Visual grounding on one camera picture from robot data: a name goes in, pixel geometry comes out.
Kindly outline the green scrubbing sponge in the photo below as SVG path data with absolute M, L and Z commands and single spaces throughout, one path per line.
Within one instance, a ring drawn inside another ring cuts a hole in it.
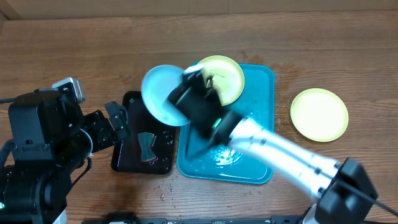
M 148 132 L 139 133 L 137 135 L 139 145 L 141 148 L 141 161 L 150 162 L 156 158 L 155 153 L 152 150 L 155 135 Z

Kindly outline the light blue plate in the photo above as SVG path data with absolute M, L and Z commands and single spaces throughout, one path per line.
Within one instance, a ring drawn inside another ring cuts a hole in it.
M 183 69 L 175 65 L 158 65 L 142 80 L 142 100 L 150 114 L 169 126 L 184 126 L 190 121 L 167 99 L 182 82 Z

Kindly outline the yellow plate with stain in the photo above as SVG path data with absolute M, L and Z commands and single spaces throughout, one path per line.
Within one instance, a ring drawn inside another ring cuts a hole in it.
M 203 79 L 207 88 L 214 88 L 222 106 L 235 102 L 244 90 L 242 68 L 233 59 L 213 55 L 199 61 L 203 65 Z

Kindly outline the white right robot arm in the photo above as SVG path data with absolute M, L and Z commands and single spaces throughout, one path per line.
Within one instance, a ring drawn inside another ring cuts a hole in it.
M 377 202 L 377 192 L 363 166 L 308 151 L 268 131 L 250 117 L 224 108 L 202 70 L 189 68 L 167 98 L 210 146 L 225 145 L 281 172 L 309 195 L 313 205 L 302 223 L 362 223 Z

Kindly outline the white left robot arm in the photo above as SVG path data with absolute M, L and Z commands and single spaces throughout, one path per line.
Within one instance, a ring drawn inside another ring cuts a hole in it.
M 74 96 L 36 90 L 9 106 L 12 139 L 1 149 L 1 223 L 65 223 L 71 174 L 90 155 L 131 134 L 127 110 L 112 101 L 84 115 Z

